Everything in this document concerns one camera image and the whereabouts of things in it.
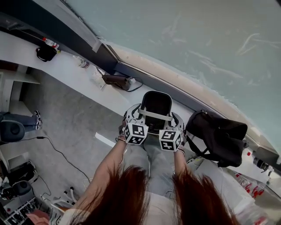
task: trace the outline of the black backpack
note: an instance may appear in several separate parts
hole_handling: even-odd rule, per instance
[[[217,161],[218,167],[238,167],[242,163],[243,138],[247,125],[233,120],[223,119],[214,112],[201,110],[192,114],[186,130],[202,139],[207,148],[201,152],[186,135],[189,146],[197,155]]]

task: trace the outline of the shoe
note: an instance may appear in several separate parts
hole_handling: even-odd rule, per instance
[[[38,110],[34,111],[34,115],[38,117],[38,119],[41,119],[40,112]]]
[[[43,122],[42,122],[42,119],[41,119],[40,112],[38,110],[35,110],[34,115],[37,116],[36,125],[41,125]]]
[[[37,130],[41,130],[42,129],[42,125],[41,124],[38,124],[38,125],[36,125],[36,127],[35,127],[35,130],[37,131]]]

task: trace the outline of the red hair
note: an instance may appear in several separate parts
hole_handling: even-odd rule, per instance
[[[196,178],[187,169],[173,176],[176,191],[178,224],[238,225],[235,216],[224,205],[212,180]]]
[[[118,169],[109,171],[109,174],[104,193],[98,191],[83,212],[72,219],[71,225],[143,224],[149,203],[145,171],[140,167],[129,167],[124,172]]]

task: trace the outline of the hand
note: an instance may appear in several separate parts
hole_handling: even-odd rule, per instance
[[[119,126],[118,130],[119,130],[119,136],[117,139],[125,141],[125,135],[124,135],[124,129],[126,127],[126,117],[127,117],[127,112],[125,112],[123,120],[122,120],[122,124]]]

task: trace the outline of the leg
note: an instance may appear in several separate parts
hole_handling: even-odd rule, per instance
[[[127,152],[123,155],[124,169],[129,166],[136,166],[143,168],[148,174],[148,155],[141,145],[127,145]]]
[[[6,114],[3,118],[4,120],[15,120],[20,122],[24,126],[36,126],[38,120],[37,116],[23,116],[18,114]]]
[[[6,114],[3,117],[4,120],[14,120],[17,122],[20,122],[24,127],[26,132],[39,130],[42,128],[42,125],[36,125],[38,122],[38,116],[32,115],[32,116],[24,116],[24,115],[18,115],[18,114]]]
[[[173,195],[171,195],[174,189],[173,170],[160,148],[158,137],[149,135],[144,142],[144,149],[148,153],[148,159],[151,163],[149,191],[167,198],[173,198]]]

